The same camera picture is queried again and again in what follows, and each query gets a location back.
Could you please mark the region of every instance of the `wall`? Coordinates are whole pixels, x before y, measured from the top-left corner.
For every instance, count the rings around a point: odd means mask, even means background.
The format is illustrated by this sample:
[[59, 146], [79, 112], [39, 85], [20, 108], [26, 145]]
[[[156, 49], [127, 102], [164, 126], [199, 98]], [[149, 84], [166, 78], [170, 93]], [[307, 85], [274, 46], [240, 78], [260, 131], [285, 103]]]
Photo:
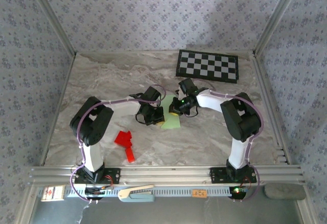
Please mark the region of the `wall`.
[[321, 223], [327, 223], [327, 0], [293, 0], [264, 62], [289, 138]]
[[253, 49], [278, 0], [49, 0], [77, 51]]
[[0, 0], [0, 12], [0, 223], [12, 223], [72, 59], [36, 0]]

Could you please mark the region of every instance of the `gray marble tabletop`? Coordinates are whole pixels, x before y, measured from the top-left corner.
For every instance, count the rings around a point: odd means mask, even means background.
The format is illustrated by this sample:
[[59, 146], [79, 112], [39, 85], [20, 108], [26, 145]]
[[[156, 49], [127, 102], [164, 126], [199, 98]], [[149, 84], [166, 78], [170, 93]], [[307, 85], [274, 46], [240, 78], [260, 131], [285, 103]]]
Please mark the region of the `gray marble tabletop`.
[[[69, 122], [86, 99], [125, 98], [144, 92], [159, 83], [174, 94], [184, 78], [175, 77], [178, 51], [77, 54], [60, 113], [50, 142], [46, 165], [72, 165], [81, 162], [80, 150]], [[208, 84], [195, 81], [196, 85]], [[238, 84], [212, 82], [217, 91], [228, 94], [246, 92], [261, 110], [265, 129], [254, 141], [250, 154], [253, 164], [275, 164], [276, 143], [260, 95], [250, 60], [239, 58]], [[100, 141], [103, 160], [108, 165], [129, 165], [125, 151], [113, 141], [120, 130], [131, 131], [133, 165], [224, 165], [231, 150], [231, 136], [222, 114], [199, 109], [194, 118], [180, 117], [181, 127], [163, 130], [157, 125], [141, 125], [134, 116], [110, 121]]]

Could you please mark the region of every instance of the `red object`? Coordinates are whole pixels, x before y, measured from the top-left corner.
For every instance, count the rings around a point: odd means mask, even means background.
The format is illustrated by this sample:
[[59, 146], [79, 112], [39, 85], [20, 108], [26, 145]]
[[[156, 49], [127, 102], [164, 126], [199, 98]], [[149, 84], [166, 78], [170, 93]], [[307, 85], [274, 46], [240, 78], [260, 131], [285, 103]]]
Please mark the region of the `red object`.
[[129, 148], [132, 146], [131, 138], [132, 138], [131, 131], [128, 132], [119, 131], [114, 142], [117, 145], [123, 146], [125, 148]]
[[132, 139], [131, 131], [128, 131], [128, 132], [119, 131], [119, 133], [114, 141], [117, 145], [125, 147], [126, 157], [127, 157], [128, 162], [130, 162], [130, 163], [135, 161], [134, 154], [132, 151], [133, 144], [131, 142], [131, 139]]
[[127, 156], [128, 162], [129, 163], [134, 162], [135, 161], [135, 158], [134, 158], [134, 154], [133, 154], [132, 148], [131, 147], [126, 148], [125, 149], [125, 152], [126, 152], [126, 156]]

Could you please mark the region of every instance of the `metal bracket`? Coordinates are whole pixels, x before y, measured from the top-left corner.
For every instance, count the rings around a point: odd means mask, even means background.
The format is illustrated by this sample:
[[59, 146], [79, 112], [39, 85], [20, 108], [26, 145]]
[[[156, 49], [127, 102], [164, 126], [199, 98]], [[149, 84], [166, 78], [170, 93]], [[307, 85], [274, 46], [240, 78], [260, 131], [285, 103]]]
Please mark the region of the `metal bracket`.
[[[244, 175], [245, 175], [244, 176], [245, 184], [249, 183], [248, 179], [251, 181], [251, 183], [256, 183], [256, 176], [253, 168], [249, 167]], [[210, 168], [210, 177], [211, 177], [212, 184], [237, 183], [228, 176], [226, 167]]]
[[[121, 169], [120, 168], [104, 168], [103, 169], [103, 176], [110, 175], [113, 184], [119, 184], [119, 180], [121, 177]], [[92, 181], [88, 174], [85, 173], [85, 171], [81, 168], [77, 170], [76, 177], [75, 177], [75, 184], [94, 184], [94, 181]], [[101, 177], [101, 179], [97, 182], [97, 184], [104, 184], [108, 185], [110, 184], [110, 180], [106, 177]]]

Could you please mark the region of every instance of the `black and white checkerboard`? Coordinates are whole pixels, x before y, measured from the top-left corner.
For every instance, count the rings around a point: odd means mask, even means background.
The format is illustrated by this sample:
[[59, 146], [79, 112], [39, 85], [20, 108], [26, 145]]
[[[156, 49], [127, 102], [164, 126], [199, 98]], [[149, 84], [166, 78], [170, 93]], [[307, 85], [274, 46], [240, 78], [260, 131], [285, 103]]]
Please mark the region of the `black and white checkerboard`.
[[237, 83], [239, 79], [238, 57], [180, 50], [176, 77]]

